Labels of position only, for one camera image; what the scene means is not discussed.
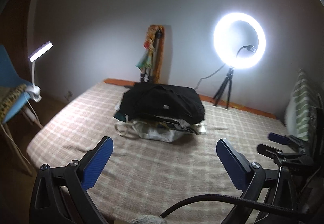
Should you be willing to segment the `green striped white pillow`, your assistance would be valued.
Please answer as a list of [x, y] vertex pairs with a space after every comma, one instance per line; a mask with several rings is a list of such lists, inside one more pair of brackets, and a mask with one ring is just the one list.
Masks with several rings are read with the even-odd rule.
[[307, 73], [300, 69], [286, 108], [285, 125], [289, 135], [306, 142], [314, 132], [311, 120], [319, 106], [316, 93], [316, 85]]

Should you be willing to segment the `blue chair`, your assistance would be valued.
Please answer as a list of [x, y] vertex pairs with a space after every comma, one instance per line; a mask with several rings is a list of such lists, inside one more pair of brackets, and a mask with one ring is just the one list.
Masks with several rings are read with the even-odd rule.
[[[31, 85], [31, 82], [22, 79], [18, 73], [16, 72], [11, 59], [3, 45], [1, 45], [1, 87], [10, 87], [15, 88], [21, 84], [25, 84], [26, 86]], [[30, 99], [29, 94], [24, 92], [20, 95], [20, 97], [13, 104], [11, 109], [8, 111], [7, 115], [1, 122], [2, 124], [7, 123], [10, 119], [12, 119], [28, 102]]]

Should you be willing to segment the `small black tripod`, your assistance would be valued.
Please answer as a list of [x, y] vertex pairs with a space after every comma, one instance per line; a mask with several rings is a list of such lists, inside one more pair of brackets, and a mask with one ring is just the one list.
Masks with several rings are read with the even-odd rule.
[[226, 74], [226, 77], [224, 81], [222, 82], [221, 86], [218, 88], [217, 92], [215, 93], [213, 100], [214, 100], [214, 106], [217, 106], [220, 103], [220, 100], [224, 94], [224, 91], [226, 88], [228, 88], [227, 93], [227, 100], [226, 100], [226, 109], [229, 108], [230, 105], [230, 98], [231, 98], [231, 91], [232, 91], [232, 78], [234, 74], [234, 69], [230, 68]]

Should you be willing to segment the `white tote bag pile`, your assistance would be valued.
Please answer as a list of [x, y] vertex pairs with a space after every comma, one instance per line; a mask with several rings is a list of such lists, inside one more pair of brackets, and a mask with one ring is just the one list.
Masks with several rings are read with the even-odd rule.
[[204, 124], [191, 125], [184, 120], [154, 116], [154, 120], [129, 120], [126, 114], [120, 111], [120, 103], [115, 106], [114, 118], [117, 119], [114, 127], [118, 135], [127, 137], [134, 133], [139, 138], [161, 142], [175, 142], [184, 135], [205, 135]]

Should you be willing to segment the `black gooseneck phone holder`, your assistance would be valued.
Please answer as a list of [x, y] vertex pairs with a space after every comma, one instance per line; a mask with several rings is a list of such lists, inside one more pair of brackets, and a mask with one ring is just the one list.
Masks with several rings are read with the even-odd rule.
[[251, 52], [251, 53], [255, 53], [256, 50], [257, 50], [257, 48], [256, 48], [255, 46], [253, 46], [253, 45], [246, 45], [246, 46], [242, 46], [242, 47], [238, 50], [236, 56], [238, 56], [238, 55], [240, 54], [240, 52], [241, 52], [242, 50], [244, 50], [244, 49], [246, 49], [247, 51], [249, 51], [249, 52]]

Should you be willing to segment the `black t-shirt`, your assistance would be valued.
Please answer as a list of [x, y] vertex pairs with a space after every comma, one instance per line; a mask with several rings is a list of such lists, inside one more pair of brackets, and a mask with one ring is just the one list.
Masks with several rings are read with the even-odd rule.
[[189, 87], [139, 82], [123, 94], [120, 112], [129, 119], [163, 116], [190, 125], [205, 118], [199, 94]]

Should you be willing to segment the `white clip desk lamp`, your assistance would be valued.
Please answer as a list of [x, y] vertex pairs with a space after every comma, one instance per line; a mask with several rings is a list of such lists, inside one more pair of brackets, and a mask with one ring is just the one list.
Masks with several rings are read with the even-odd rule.
[[46, 54], [53, 47], [51, 41], [47, 41], [41, 46], [39, 46], [32, 54], [29, 55], [29, 62], [31, 63], [31, 85], [27, 85], [26, 92], [29, 97], [35, 101], [39, 102], [42, 99], [41, 88], [39, 86], [39, 70], [36, 68], [36, 63], [39, 59]]

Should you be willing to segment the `leopard print cushion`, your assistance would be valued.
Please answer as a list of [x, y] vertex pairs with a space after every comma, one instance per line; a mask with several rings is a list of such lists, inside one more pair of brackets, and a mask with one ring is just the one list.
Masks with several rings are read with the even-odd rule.
[[8, 114], [11, 107], [17, 101], [17, 99], [25, 92], [27, 88], [26, 84], [20, 84], [17, 87], [2, 87], [1, 86], [1, 98], [0, 98], [0, 108], [1, 108], [1, 122], [4, 121], [6, 115]]

